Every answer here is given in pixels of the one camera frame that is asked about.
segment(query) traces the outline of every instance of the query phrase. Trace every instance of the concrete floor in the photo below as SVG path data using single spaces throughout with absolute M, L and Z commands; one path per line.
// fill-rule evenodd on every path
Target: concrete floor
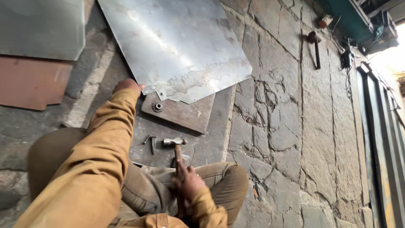
M 253 67 L 252 78 L 217 93 L 204 136 L 137 116 L 130 158 L 150 166 L 170 165 L 170 152 L 159 148 L 160 156 L 153 157 L 140 146 L 153 133 L 193 142 L 184 151 L 194 166 L 224 160 L 242 165 L 250 187 L 234 227 L 373 227 L 356 77 L 348 78 L 350 97 L 347 72 L 341 70 L 329 31 L 313 23 L 322 12 L 300 0 L 222 3 Z M 311 30 L 323 36 L 321 70 L 315 68 L 313 45 L 303 36 Z M 61 123 L 87 126 L 114 85 L 129 77 L 95 7 L 86 27 L 86 47 L 62 104 L 42 112 L 0 106 L 0 227 L 11 227 L 30 203 L 30 145 Z

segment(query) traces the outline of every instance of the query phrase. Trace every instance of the hand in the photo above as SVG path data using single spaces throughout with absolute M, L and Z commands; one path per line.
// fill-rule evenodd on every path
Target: hand
M 206 186 L 205 181 L 196 175 L 194 167 L 189 166 L 186 168 L 180 160 L 176 160 L 176 162 L 183 174 L 183 182 L 178 177 L 175 178 L 176 188 L 182 191 L 184 196 L 190 200 L 193 192 Z
M 113 94 L 121 89 L 131 88 L 138 92 L 138 97 L 141 95 L 141 91 L 145 89 L 144 85 L 138 85 L 134 80 L 128 78 L 120 81 L 114 88 Z

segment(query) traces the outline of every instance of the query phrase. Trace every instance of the hammer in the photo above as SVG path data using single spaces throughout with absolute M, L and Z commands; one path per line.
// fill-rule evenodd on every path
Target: hammer
M 315 43 L 315 55 L 316 55 L 316 69 L 321 69 L 321 61 L 319 59 L 319 48 L 318 43 L 322 41 L 321 37 L 316 34 L 315 31 L 312 31 L 308 34 L 308 41 L 310 43 Z
M 174 139 L 163 139 L 163 146 L 175 146 L 175 159 L 183 163 L 181 145 L 186 145 L 187 140 L 181 139 L 180 137 Z M 176 162 L 176 176 L 181 180 L 181 173 L 178 163 Z M 177 210 L 179 212 L 178 218 L 184 218 L 186 215 L 186 209 L 184 206 L 184 196 L 177 191 Z

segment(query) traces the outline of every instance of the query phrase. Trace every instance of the person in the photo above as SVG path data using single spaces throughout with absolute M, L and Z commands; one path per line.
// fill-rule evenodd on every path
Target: person
M 184 179 L 173 181 L 175 169 L 128 162 L 135 105 L 143 88 L 131 79 L 119 82 L 87 129 L 59 129 L 32 145 L 28 181 L 33 202 L 16 228 L 233 225 L 248 186 L 241 166 L 181 166 Z M 191 210 L 182 219 L 175 217 L 176 188 Z

